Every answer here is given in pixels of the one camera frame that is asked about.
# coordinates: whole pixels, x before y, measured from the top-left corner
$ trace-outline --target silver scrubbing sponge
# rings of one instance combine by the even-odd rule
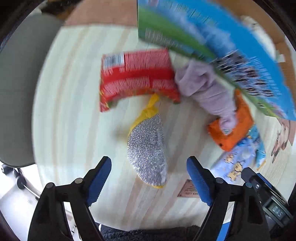
[[[153,95],[146,109],[135,121],[128,136],[128,158],[139,178],[146,184],[161,188],[167,181],[163,125]]]

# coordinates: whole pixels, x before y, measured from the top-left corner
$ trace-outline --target digital display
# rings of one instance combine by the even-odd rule
[[[269,206],[269,211],[271,211],[279,220],[281,220],[286,214],[285,212],[276,204],[272,203]]]

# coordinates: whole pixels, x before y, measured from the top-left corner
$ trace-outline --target gray chair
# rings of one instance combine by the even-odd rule
[[[35,195],[37,190],[27,182],[20,168],[35,163],[31,132],[35,88],[49,48],[62,25],[53,15],[30,15],[0,53],[2,172],[13,171],[18,187],[26,187]]]

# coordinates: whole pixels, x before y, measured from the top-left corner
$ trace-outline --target orange package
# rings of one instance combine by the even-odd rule
[[[122,52],[102,57],[100,111],[129,96],[154,94],[180,102],[167,49]]]
[[[234,91],[234,99],[237,106],[237,125],[232,132],[228,135],[224,135],[219,126],[219,119],[213,121],[207,128],[213,140],[225,151],[231,151],[232,148],[247,135],[249,129],[254,124],[249,107],[246,102],[244,102],[242,94],[238,89]]]

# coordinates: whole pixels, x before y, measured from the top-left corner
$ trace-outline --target black fuzzy fabric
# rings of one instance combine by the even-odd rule
[[[106,241],[192,241],[198,230],[198,226],[191,226],[126,232],[102,225],[101,234]]]

